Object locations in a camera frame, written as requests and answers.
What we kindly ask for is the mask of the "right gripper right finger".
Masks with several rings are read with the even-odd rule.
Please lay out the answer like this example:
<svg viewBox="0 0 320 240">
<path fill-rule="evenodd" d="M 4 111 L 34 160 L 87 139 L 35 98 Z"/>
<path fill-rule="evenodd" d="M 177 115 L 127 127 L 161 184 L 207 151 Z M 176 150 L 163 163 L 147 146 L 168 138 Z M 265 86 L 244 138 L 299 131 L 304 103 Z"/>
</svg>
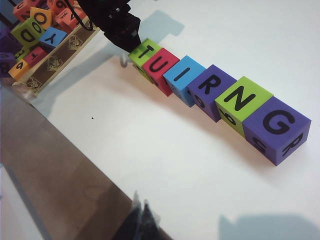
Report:
<svg viewBox="0 0 320 240">
<path fill-rule="evenodd" d="M 172 240 L 159 226 L 156 215 L 152 212 L 149 202 L 145 199 L 142 212 L 142 239 L 143 240 Z"/>
</svg>

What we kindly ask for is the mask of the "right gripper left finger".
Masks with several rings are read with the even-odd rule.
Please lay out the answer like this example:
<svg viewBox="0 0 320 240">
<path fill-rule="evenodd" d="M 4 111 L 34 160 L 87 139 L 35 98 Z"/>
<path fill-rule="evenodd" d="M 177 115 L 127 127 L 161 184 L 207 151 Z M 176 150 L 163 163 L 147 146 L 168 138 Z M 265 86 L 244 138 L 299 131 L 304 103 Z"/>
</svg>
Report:
<svg viewBox="0 0 320 240">
<path fill-rule="evenodd" d="M 136 240 L 142 218 L 142 204 L 138 192 L 135 191 L 131 209 L 116 232 L 117 240 Z"/>
</svg>

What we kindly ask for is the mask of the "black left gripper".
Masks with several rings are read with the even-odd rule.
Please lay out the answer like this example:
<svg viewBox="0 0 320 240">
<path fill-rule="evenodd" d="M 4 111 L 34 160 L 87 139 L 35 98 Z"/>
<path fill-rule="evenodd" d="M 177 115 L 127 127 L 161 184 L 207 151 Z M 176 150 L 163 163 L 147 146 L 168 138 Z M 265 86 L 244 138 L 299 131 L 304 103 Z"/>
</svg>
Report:
<svg viewBox="0 0 320 240">
<path fill-rule="evenodd" d="M 141 44 L 140 18 L 128 13 L 129 0 L 78 0 L 96 27 L 117 47 L 131 53 Z"/>
</svg>

